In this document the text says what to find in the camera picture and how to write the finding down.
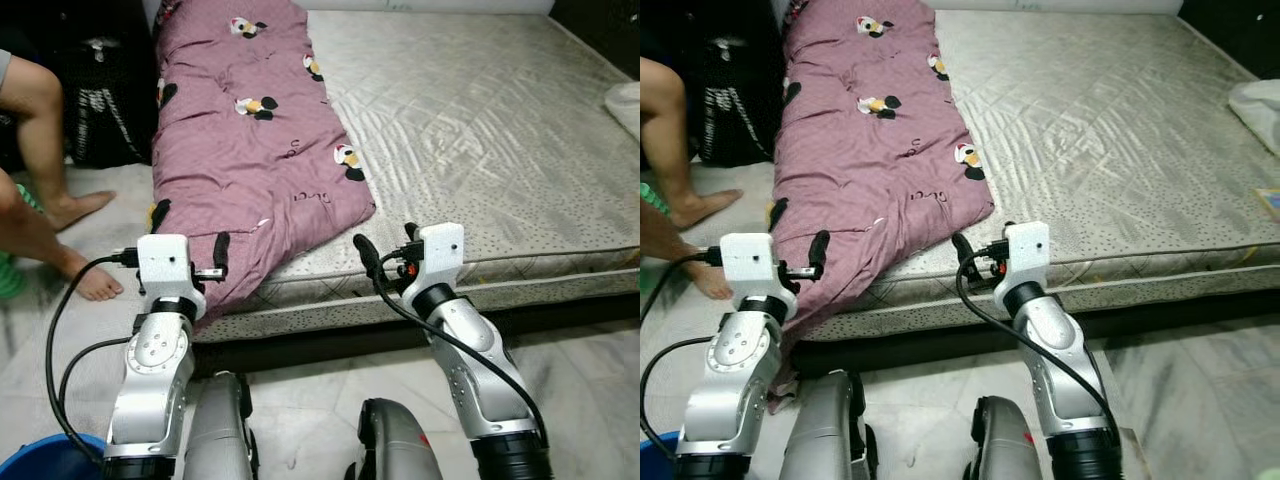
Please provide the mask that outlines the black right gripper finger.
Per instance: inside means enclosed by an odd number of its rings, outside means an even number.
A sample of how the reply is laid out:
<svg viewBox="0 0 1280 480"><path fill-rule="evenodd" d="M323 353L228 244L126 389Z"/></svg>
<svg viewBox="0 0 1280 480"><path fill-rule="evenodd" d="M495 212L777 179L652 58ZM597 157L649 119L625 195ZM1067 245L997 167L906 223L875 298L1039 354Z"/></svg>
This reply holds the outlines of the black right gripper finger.
<svg viewBox="0 0 1280 480"><path fill-rule="evenodd" d="M969 282L982 282L980 270L975 264L974 250L966 237L961 233L955 233L950 237L950 241L960 260L959 274Z"/></svg>
<svg viewBox="0 0 1280 480"><path fill-rule="evenodd" d="M370 278L375 284L381 284L385 282L385 260L380 257L378 248L365 234L355 234L353 246L358 251L360 262L365 268L366 276Z"/></svg>

